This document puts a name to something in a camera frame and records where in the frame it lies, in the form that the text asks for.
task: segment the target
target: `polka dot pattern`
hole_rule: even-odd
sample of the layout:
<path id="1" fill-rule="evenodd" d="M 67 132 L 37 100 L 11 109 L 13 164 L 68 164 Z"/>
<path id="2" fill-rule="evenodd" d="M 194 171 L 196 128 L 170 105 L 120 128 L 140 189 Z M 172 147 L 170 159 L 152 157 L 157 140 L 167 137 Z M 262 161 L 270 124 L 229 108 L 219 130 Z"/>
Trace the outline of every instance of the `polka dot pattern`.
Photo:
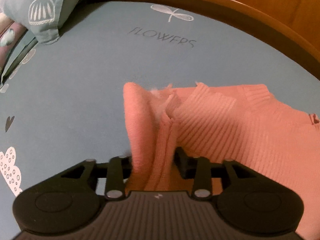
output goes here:
<path id="1" fill-rule="evenodd" d="M 21 184 L 21 172 L 20 169 L 15 166 L 16 160 L 16 151 L 13 147 L 7 149 L 7 152 L 4 154 L 0 152 L 0 167 L 1 173 L 7 182 L 9 188 L 12 190 L 15 196 L 17 196 L 22 189 L 20 188 Z"/>

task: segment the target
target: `light blue pillowcase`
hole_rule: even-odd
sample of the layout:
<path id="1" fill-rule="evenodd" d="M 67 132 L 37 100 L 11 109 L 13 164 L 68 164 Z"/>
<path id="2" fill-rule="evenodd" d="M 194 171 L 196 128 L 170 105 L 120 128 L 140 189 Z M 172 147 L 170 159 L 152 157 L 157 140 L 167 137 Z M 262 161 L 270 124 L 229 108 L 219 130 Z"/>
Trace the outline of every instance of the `light blue pillowcase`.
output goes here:
<path id="1" fill-rule="evenodd" d="M 79 0 L 0 0 L 0 9 L 33 32 L 39 43 L 52 44 Z"/>

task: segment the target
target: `pink sweater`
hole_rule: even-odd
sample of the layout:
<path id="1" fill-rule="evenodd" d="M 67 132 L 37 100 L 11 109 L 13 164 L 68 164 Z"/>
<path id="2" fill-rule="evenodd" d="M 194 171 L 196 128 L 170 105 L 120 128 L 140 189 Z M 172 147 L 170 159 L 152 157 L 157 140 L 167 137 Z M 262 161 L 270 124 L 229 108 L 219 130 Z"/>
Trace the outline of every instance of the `pink sweater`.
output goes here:
<path id="1" fill-rule="evenodd" d="M 176 146 L 211 162 L 234 159 L 294 190 L 304 215 L 297 229 L 320 238 L 320 122 L 277 101 L 265 85 L 146 91 L 124 86 L 132 151 L 127 190 L 191 190 L 172 164 Z M 213 191 L 221 191 L 213 179 Z"/>

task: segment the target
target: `wooden headboard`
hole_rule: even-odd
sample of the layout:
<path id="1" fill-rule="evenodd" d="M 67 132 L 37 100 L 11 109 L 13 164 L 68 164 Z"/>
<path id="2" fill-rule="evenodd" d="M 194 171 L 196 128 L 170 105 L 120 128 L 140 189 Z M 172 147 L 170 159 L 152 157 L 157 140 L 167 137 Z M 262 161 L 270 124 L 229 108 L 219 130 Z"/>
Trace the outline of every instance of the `wooden headboard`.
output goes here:
<path id="1" fill-rule="evenodd" d="M 89 1 L 151 2 L 208 16 L 269 44 L 320 80 L 320 0 Z"/>

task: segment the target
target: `mattress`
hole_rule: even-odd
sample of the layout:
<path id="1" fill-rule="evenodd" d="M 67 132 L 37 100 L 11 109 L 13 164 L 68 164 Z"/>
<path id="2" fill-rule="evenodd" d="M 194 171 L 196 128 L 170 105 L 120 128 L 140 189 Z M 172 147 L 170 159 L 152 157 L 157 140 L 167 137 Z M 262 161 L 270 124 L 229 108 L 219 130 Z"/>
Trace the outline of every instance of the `mattress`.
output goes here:
<path id="1" fill-rule="evenodd" d="M 58 42 L 34 46 L 32 34 L 25 34 L 8 60 L 10 78 L 0 90 L 0 151 L 15 152 L 18 191 L 84 159 L 107 162 L 130 152 L 122 96 L 126 82 L 146 89 L 195 82 L 265 84 L 279 101 L 320 114 L 320 82 L 297 63 L 247 33 L 176 9 L 134 2 L 80 4 Z M 14 186 L 9 186 L 0 179 L 3 240 L 19 232 L 12 215 Z"/>

